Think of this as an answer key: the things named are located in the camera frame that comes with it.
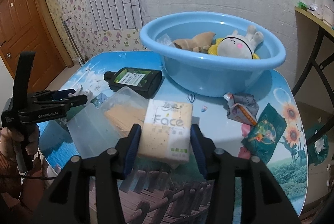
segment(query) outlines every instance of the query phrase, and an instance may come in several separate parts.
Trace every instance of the plush bunny toy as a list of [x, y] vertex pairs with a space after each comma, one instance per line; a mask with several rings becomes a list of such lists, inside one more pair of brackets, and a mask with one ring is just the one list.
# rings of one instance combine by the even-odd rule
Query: plush bunny toy
[[226, 36], [217, 47], [217, 55], [253, 59], [255, 48], [263, 42], [263, 34], [257, 32], [255, 26], [249, 25], [246, 36], [238, 34], [235, 30]]

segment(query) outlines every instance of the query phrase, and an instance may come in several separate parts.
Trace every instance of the blue gripper pad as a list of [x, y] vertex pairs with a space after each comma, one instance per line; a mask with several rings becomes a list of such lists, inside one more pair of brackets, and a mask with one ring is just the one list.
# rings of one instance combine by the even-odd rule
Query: blue gripper pad
[[60, 90], [53, 94], [52, 98], [55, 100], [68, 98], [69, 93], [74, 94], [74, 89]]
[[199, 129], [198, 125], [193, 124], [190, 128], [190, 142], [196, 158], [198, 170], [206, 179], [208, 172], [206, 168], [206, 157], [201, 146], [202, 142], [200, 142], [200, 139], [202, 138], [204, 138], [204, 136], [202, 135], [202, 132]]
[[141, 126], [138, 124], [134, 124], [127, 137], [129, 140], [131, 140], [131, 143], [128, 147], [128, 151], [124, 158], [123, 175], [125, 177], [127, 177], [131, 173], [133, 164], [135, 163], [141, 133], [142, 133]]

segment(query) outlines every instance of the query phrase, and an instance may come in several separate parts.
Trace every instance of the sunflower print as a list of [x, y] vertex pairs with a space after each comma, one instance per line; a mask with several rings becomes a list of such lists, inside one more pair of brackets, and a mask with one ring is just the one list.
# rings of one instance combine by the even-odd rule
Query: sunflower print
[[298, 131], [297, 127], [294, 125], [289, 125], [286, 128], [285, 138], [287, 143], [290, 144], [292, 148], [293, 145], [297, 145], [299, 142], [300, 132]]
[[297, 107], [290, 104], [290, 103], [285, 103], [283, 105], [283, 117], [285, 120], [287, 120], [289, 123], [295, 122], [299, 120], [299, 112], [297, 110]]

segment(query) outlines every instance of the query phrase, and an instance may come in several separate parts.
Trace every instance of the wooden fence print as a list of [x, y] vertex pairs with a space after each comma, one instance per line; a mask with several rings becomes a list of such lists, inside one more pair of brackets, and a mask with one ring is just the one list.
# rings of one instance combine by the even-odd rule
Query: wooden fence print
[[168, 187], [169, 181], [170, 173], [133, 170], [119, 187], [126, 223], [200, 223], [209, 207], [213, 181]]

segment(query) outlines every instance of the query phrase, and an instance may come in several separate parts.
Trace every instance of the green snack package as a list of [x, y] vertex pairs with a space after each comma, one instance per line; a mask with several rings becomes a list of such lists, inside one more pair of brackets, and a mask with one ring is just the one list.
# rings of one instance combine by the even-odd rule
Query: green snack package
[[250, 131], [242, 144], [265, 164], [271, 159], [287, 123], [269, 103], [258, 119], [258, 124]]

